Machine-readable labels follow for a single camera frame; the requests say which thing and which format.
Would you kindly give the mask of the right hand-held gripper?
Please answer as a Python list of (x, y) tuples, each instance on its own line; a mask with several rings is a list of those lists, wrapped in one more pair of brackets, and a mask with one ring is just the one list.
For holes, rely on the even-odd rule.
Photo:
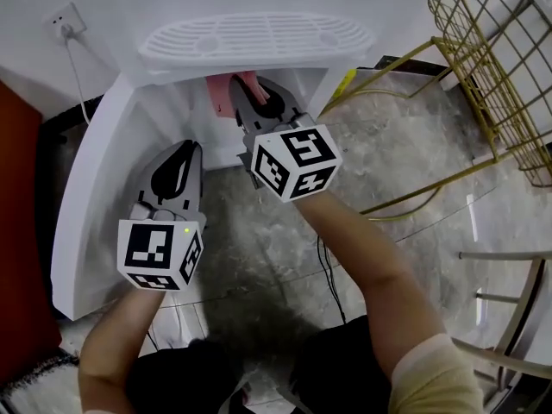
[(240, 158), (258, 186), (288, 203), (325, 191), (342, 165), (341, 154), (323, 124), (303, 113), (285, 87), (259, 79), (268, 95), (259, 104), (244, 80), (234, 75), (229, 96), (247, 152)]

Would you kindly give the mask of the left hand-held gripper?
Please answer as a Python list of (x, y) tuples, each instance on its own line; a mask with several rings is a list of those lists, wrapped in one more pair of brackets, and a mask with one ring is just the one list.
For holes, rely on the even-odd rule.
[(182, 292), (191, 283), (204, 251), (206, 217), (192, 211), (199, 208), (202, 176), (203, 150), (193, 140), (167, 148), (142, 171), (142, 202), (119, 221), (117, 234), (116, 268), (133, 286)]

